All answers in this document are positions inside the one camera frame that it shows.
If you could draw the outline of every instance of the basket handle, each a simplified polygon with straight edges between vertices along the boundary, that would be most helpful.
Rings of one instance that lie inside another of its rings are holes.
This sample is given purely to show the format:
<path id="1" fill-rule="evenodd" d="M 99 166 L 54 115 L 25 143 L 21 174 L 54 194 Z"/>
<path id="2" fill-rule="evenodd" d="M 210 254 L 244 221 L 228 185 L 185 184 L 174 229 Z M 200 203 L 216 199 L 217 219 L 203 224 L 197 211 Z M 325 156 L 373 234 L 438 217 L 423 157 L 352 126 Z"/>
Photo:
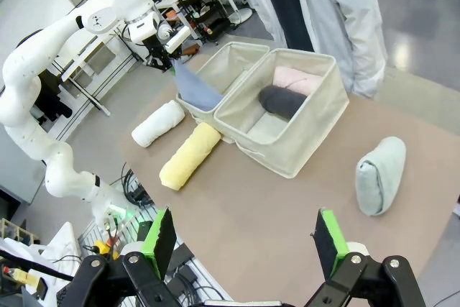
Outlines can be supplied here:
<path id="1" fill-rule="evenodd" d="M 198 118 L 197 116 L 194 116 L 193 113 L 190 113 L 190 115 L 192 116 L 192 119 L 195 120 L 195 122 L 197 124 L 200 124 L 201 122 L 203 122 L 203 120 L 201 118 Z"/>
<path id="2" fill-rule="evenodd" d="M 246 147 L 243 147 L 241 144 L 239 144 L 234 138 L 232 138 L 232 139 L 235 141 L 235 144 L 238 147 L 238 149 L 240 149 L 242 152 L 244 152 L 246 154 L 253 154 L 253 155 L 258 155 L 260 157 L 265 157 L 264 154 L 262 154 L 260 152 L 257 152 L 257 151 L 254 151 L 254 150 L 247 149 Z"/>

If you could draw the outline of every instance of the floor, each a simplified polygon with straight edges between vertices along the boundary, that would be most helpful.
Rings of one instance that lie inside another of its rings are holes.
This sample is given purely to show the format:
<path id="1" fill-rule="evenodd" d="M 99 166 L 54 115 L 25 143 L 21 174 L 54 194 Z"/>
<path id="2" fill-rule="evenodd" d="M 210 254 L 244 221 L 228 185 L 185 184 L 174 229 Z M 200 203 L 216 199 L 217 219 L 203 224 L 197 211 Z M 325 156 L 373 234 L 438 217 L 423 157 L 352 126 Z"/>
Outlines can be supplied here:
<path id="1" fill-rule="evenodd" d="M 460 53 L 460 0 L 379 0 L 379 3 L 390 66 L 379 102 L 460 134 L 460 112 L 455 112 L 460 109 L 457 92 L 460 78 L 456 68 Z M 257 16 L 232 34 L 271 39 Z M 204 50 L 212 52 L 218 48 L 209 45 Z M 112 115 L 106 117 L 93 110 L 68 140 L 74 149 L 75 169 L 98 173 L 106 182 L 116 180 L 123 165 L 116 149 L 119 134 L 161 91 L 169 77 L 168 73 L 144 66 L 124 76 L 102 99 Z M 24 217 L 29 230 L 46 243 L 65 221 L 73 223 L 76 234 L 82 233 L 91 219 L 91 210 L 77 198 L 54 198 L 41 188 L 32 205 L 22 207 L 17 213 L 17 219 Z M 460 220 L 452 216 L 419 279 L 427 306 L 460 289 L 458 272 Z M 456 296 L 441 307 L 459 304 L 460 296 Z"/>

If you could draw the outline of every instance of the table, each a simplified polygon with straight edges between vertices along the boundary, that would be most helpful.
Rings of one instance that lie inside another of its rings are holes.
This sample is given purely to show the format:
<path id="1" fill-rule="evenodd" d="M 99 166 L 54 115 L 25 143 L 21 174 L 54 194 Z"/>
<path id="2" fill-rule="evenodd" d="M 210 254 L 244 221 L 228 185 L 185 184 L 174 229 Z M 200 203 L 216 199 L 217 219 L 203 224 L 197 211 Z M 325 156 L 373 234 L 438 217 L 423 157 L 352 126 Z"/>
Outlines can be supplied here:
<path id="1" fill-rule="evenodd" d="M 175 192 L 161 186 L 158 173 L 192 132 L 191 117 L 147 149 L 130 136 L 174 95 L 169 85 L 145 107 L 119 148 L 155 203 L 170 207 L 178 234 L 234 300 L 305 304 L 323 282 L 310 233 L 324 206 L 334 210 L 347 241 L 365 244 L 374 259 L 405 256 L 416 275 L 427 263 L 459 194 L 459 137 L 350 96 L 344 115 L 295 179 L 284 179 L 235 145 L 220 142 Z M 371 218 L 357 205 L 355 167 L 390 135 L 407 145 L 405 172 L 392 207 Z"/>

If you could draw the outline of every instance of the white rolled towel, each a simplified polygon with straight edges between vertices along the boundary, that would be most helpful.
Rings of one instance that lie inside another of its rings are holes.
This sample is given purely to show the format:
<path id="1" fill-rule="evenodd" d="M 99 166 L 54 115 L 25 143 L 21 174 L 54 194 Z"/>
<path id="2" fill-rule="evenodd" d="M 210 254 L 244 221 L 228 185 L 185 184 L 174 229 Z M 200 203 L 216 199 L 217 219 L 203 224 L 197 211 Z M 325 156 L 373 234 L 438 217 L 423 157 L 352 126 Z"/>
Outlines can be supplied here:
<path id="1" fill-rule="evenodd" d="M 176 101 L 171 100 L 137 126 L 131 132 L 132 139 L 141 147 L 148 147 L 159 136 L 179 124 L 184 116 L 182 107 Z"/>

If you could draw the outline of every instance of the rolled towel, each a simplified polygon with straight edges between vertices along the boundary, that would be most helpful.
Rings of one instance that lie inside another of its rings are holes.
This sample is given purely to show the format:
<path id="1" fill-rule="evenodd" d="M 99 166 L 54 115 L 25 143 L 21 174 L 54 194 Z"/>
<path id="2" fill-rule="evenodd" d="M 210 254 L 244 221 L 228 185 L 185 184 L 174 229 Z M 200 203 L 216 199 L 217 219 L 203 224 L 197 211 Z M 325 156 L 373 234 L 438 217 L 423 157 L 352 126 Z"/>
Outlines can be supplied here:
<path id="1" fill-rule="evenodd" d="M 356 196 L 361 211 L 381 215 L 396 197 L 405 163 L 405 144 L 397 137 L 383 139 L 356 167 Z"/>
<path id="2" fill-rule="evenodd" d="M 277 66 L 273 75 L 274 86 L 288 88 L 306 96 L 314 92 L 322 80 L 323 78 L 319 75 L 311 75 L 287 66 Z"/>
<path id="3" fill-rule="evenodd" d="M 269 113 L 290 120 L 307 96 L 279 86 L 266 86 L 259 92 L 258 99 Z"/>
<path id="4" fill-rule="evenodd" d="M 161 169 L 161 184 L 179 191 L 220 138 L 221 134 L 213 127 L 201 122 Z"/>
<path id="5" fill-rule="evenodd" d="M 179 104 L 171 100 L 154 111 L 132 132 L 134 141 L 141 147 L 148 147 L 162 134 L 179 124 L 185 113 Z"/>

